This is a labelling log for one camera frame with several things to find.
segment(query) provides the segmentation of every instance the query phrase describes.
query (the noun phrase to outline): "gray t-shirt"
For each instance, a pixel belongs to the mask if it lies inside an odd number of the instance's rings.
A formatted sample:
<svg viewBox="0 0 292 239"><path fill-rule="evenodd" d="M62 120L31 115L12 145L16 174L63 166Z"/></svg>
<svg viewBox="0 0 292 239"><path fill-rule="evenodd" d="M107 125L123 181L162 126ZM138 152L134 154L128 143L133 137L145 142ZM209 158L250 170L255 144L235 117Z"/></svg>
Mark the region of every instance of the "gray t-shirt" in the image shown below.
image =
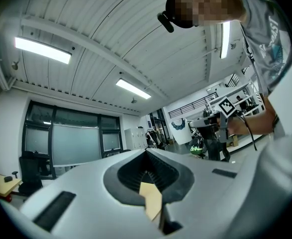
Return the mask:
<svg viewBox="0 0 292 239"><path fill-rule="evenodd" d="M292 60L290 35L270 2L243 0L243 5L247 12L247 20L241 24L245 51L254 66L260 93L267 96Z"/></svg>

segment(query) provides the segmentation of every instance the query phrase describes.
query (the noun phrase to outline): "white corrugated ceiling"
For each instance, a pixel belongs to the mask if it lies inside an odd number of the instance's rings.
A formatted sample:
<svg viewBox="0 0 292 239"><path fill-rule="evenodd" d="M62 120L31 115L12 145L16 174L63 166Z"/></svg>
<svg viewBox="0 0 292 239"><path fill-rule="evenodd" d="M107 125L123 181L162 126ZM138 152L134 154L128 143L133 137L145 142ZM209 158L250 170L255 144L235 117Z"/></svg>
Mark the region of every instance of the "white corrugated ceiling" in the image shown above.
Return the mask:
<svg viewBox="0 0 292 239"><path fill-rule="evenodd" d="M58 34L40 30L39 27L18 26L0 38L0 57L4 74L13 75L27 86L38 86L78 98L122 108L133 114L143 115L156 110L176 98L209 85L223 69L237 64L242 56L242 42L229 50L225 60L219 59L220 51L206 55L221 45L220 28L211 32L193 27L168 33L157 20L157 13L165 9L166 0L23 0L21 19L30 15L46 22L53 22L96 41L114 56L129 63L149 84L146 86L118 65L91 50L71 42ZM14 36L40 41L72 54L68 65L13 46ZM241 38L237 24L232 24L231 39ZM19 69L11 69L13 61ZM124 78L146 91L152 98L145 100L115 85ZM132 98L138 102L132 104Z"/></svg>

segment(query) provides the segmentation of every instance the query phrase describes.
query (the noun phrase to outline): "ceiling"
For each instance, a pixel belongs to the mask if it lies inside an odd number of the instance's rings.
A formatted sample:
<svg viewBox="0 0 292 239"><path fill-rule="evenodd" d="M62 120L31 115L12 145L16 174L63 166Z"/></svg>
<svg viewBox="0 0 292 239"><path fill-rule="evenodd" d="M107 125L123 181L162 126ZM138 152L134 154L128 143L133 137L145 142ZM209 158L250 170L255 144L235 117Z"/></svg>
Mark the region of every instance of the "ceiling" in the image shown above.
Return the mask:
<svg viewBox="0 0 292 239"><path fill-rule="evenodd" d="M221 26L175 27L168 33L156 17L165 1L13 0L0 18L0 67L7 79L16 77L15 88L134 115L243 68L239 23L231 23L230 43L236 48L221 60ZM15 36L70 52L70 63L17 50ZM19 61L16 71L13 61ZM145 100L116 86L120 78L152 97Z"/></svg>

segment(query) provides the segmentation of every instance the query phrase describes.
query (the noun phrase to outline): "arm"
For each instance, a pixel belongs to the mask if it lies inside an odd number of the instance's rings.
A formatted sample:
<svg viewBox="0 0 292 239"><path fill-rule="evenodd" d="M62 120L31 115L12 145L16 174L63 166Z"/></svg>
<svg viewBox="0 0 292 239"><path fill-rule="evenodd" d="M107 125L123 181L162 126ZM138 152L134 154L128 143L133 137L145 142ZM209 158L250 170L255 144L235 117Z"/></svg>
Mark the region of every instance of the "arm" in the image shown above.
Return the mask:
<svg viewBox="0 0 292 239"><path fill-rule="evenodd" d="M268 134L273 132L275 111L267 97L264 97L266 110L254 116L245 117L252 134ZM246 125L239 118L233 118L228 123L229 134L249 134Z"/></svg>

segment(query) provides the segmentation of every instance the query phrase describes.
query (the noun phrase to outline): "person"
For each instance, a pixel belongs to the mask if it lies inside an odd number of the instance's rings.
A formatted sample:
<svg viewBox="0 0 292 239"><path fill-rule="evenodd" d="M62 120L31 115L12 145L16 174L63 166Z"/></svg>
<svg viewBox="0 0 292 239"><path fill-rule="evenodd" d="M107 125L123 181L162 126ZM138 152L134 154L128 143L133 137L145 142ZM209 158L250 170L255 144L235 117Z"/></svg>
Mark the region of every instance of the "person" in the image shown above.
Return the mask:
<svg viewBox="0 0 292 239"><path fill-rule="evenodd" d="M237 103L240 102L241 100L243 100L240 96L236 97ZM240 104L240 108L241 110L246 110L247 109L247 104L246 102L241 102Z"/></svg>
<svg viewBox="0 0 292 239"><path fill-rule="evenodd" d="M281 137L285 133L268 95L292 63L292 35L290 26L276 8L271 0L167 0L162 15L182 28L232 20L240 22L245 37L244 49L257 76L266 108L246 118L247 124L253 134L274 131L275 137ZM228 130L229 134L249 133L239 118L229 120Z"/></svg>

